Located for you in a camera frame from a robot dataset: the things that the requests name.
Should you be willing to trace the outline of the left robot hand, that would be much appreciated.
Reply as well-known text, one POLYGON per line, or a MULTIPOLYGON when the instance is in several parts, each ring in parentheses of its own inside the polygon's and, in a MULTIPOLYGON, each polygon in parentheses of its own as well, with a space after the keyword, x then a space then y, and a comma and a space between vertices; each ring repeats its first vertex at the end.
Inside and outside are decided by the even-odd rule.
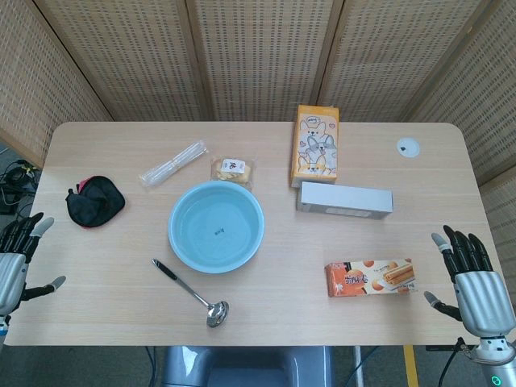
POLYGON ((1 318, 19 308, 21 302, 56 292, 66 281, 60 276, 47 285, 27 288, 27 272, 44 233, 54 218, 43 219, 42 212, 14 220, 1 230, 1 318))

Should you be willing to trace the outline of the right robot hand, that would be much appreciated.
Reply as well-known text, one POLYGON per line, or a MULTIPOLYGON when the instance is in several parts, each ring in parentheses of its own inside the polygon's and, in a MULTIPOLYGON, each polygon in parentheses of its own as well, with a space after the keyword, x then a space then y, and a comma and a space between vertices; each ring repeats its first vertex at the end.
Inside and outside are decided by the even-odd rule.
POLYGON ((443 227, 432 240, 443 257, 455 291, 457 306, 450 306, 426 291, 432 308, 456 321, 479 338, 502 337, 515 328, 515 314, 501 275, 493 269, 485 245, 474 234, 443 227))

